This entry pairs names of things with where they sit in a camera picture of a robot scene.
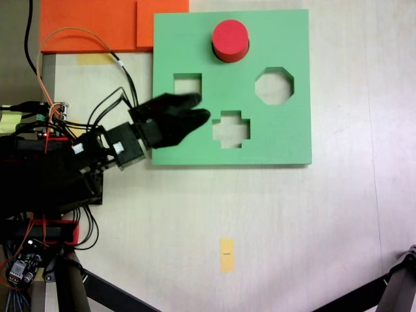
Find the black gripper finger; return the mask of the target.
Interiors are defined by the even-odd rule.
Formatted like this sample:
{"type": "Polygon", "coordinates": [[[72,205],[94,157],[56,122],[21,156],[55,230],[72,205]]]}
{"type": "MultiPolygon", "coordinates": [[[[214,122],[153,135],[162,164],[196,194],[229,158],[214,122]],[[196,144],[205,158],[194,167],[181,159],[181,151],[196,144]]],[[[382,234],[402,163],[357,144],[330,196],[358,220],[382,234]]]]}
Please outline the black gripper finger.
{"type": "Polygon", "coordinates": [[[177,146],[187,135],[207,123],[210,117],[211,113],[207,109],[182,110],[156,117],[161,139],[153,148],[177,146]]]}
{"type": "Polygon", "coordinates": [[[201,102],[198,93],[164,93],[142,104],[143,114],[177,114],[190,110],[201,102]]]}

